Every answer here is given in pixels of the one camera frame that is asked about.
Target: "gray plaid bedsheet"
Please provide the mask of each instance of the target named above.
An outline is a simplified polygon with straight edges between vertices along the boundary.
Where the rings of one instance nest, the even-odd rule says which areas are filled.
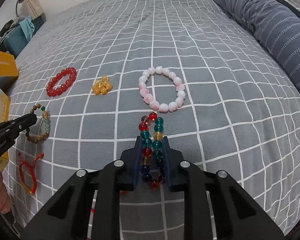
[[[77,169],[102,169],[133,147],[140,118],[151,111],[138,78],[158,65],[186,86],[183,107],[160,114],[171,147],[204,170],[227,170],[285,233],[300,218],[300,94],[212,0],[91,0],[46,22],[16,62],[10,118],[35,103],[51,116],[50,137],[35,145],[22,133],[3,173],[24,225]],[[47,83],[68,66],[77,69],[76,82],[49,98]],[[91,86],[103,75],[114,88],[96,96]],[[147,85],[159,102],[176,97],[162,75]],[[37,114],[32,134],[43,127]],[[35,169],[34,196],[21,187],[19,151],[28,161],[45,154]],[[152,191],[139,180],[135,192],[121,197],[121,238],[183,239],[183,204],[183,194],[164,185]]]

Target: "green jade bead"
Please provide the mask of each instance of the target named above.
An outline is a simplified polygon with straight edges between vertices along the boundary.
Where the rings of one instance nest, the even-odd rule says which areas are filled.
[[[163,125],[163,118],[158,116],[155,120],[154,120],[154,123],[155,124],[161,124]]]
[[[156,125],[154,126],[154,130],[155,130],[156,132],[163,132],[163,125],[162,125],[162,124],[156,124]]]
[[[142,145],[144,147],[151,147],[152,144],[152,140],[150,138],[146,138],[142,140]]]
[[[150,133],[148,131],[141,131],[140,136],[142,139],[150,138]]]
[[[158,141],[158,140],[153,141],[153,143],[152,143],[152,148],[153,148],[154,150],[160,150],[161,147],[162,147],[162,142],[160,142],[160,141]]]

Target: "bracelet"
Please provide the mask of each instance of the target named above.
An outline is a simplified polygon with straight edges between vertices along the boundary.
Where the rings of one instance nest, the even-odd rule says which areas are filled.
[[[69,79],[66,80],[65,84],[62,84],[60,87],[57,87],[56,89],[53,89],[55,84],[64,76],[70,75]],[[75,79],[77,78],[77,71],[75,70],[74,67],[67,67],[66,69],[61,70],[61,73],[58,73],[55,77],[52,78],[52,80],[48,83],[48,87],[46,88],[47,90],[47,95],[49,97],[55,97],[55,96],[60,96],[63,92],[65,92]]]
[[[25,189],[25,191],[30,194],[30,195],[34,195],[35,191],[37,190],[37,179],[35,178],[35,175],[34,175],[34,168],[35,168],[35,164],[37,162],[37,160],[39,159],[42,159],[44,154],[43,153],[40,153],[33,161],[32,163],[32,166],[26,162],[26,161],[23,161],[23,160],[20,160],[20,152],[18,153],[18,161],[21,162],[21,164],[19,165],[19,173],[20,173],[20,178],[21,178],[21,184],[23,186],[23,188]],[[29,170],[29,173],[31,175],[31,178],[32,178],[32,189],[30,189],[26,183],[25,183],[25,177],[23,176],[23,172],[22,172],[22,166],[25,165],[28,170]]]
[[[44,106],[42,106],[41,104],[36,104],[32,107],[32,109],[30,109],[30,113],[33,114],[35,110],[37,109],[41,109],[42,110],[42,117],[44,118],[44,122],[45,122],[45,133],[40,134],[38,136],[31,136],[30,133],[30,128],[26,128],[26,137],[28,139],[28,141],[33,142],[33,143],[38,143],[41,140],[45,140],[45,138],[47,138],[50,134],[50,118],[49,118],[49,114],[46,111],[46,108]]]
[[[154,141],[150,139],[150,133],[148,132],[148,124],[150,122],[155,123],[154,126]],[[155,112],[151,112],[149,116],[144,115],[141,117],[141,123],[139,124],[140,136],[142,138],[142,162],[140,172],[142,175],[142,180],[149,183],[152,189],[159,187],[159,183],[165,183],[164,170],[163,170],[163,159],[162,159],[162,137],[163,137],[163,118],[157,116]],[[158,179],[153,179],[150,172],[151,156],[155,155],[155,164],[159,168],[160,175]]]
[[[158,101],[153,99],[152,94],[149,94],[149,90],[146,86],[146,81],[148,80],[150,75],[153,75],[154,73],[157,74],[163,74],[165,76],[168,76],[170,79],[173,80],[173,83],[176,85],[176,91],[177,98],[175,101],[171,102],[169,105],[167,104],[159,104]],[[150,105],[150,108],[153,110],[158,110],[159,112],[173,112],[178,109],[178,107],[182,107],[184,103],[184,99],[186,97],[185,85],[182,84],[181,78],[177,77],[177,75],[170,71],[168,68],[162,68],[161,66],[158,66],[156,68],[150,67],[147,70],[143,71],[142,76],[139,77],[139,89],[140,89],[140,95],[143,97],[143,101],[145,101],[147,104]]]

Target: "red bead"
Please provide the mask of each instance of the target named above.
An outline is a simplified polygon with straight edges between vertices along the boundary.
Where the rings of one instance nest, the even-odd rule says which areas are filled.
[[[71,85],[72,85],[72,81],[70,79],[67,79],[66,80],[66,86],[71,87]]]
[[[159,187],[159,181],[157,179],[152,179],[150,182],[150,187],[153,189],[156,189]]]
[[[54,87],[54,83],[53,83],[52,81],[50,81],[50,82],[48,83],[48,87],[53,88],[53,87]]]
[[[151,148],[150,148],[150,147],[144,147],[144,148],[142,149],[142,155],[143,155],[143,156],[146,156],[146,157],[151,156],[151,155],[152,155],[152,150],[151,150]]]
[[[61,70],[61,75],[65,76],[67,74],[67,71],[65,69]]]
[[[58,96],[60,96],[62,94],[61,88],[56,88],[56,93]]]
[[[147,124],[146,124],[145,122],[141,122],[141,123],[139,124],[139,130],[140,130],[140,131],[148,130]]]
[[[156,118],[157,118],[157,114],[156,114],[155,112],[151,112],[151,113],[149,114],[149,119],[150,119],[151,121],[154,121]]]
[[[60,88],[61,88],[62,92],[66,92],[66,90],[68,89],[68,87],[66,86],[66,84],[62,84]]]
[[[75,76],[75,75],[70,75],[70,77],[69,77],[69,79],[73,82],[73,81],[75,81],[75,79],[77,78],[77,76]]]

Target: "dark blue bead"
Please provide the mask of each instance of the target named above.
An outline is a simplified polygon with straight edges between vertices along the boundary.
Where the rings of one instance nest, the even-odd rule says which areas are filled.
[[[140,172],[144,175],[147,175],[150,171],[150,167],[148,165],[141,165]]]
[[[157,164],[157,166],[158,166],[159,168],[162,168],[162,167],[163,167],[163,159],[160,158],[160,159],[156,160],[156,161],[155,161],[155,164]]]
[[[143,175],[143,176],[142,176],[142,180],[143,180],[144,182],[149,183],[149,182],[152,180],[151,174],[149,173],[149,174],[147,174],[147,175]]]

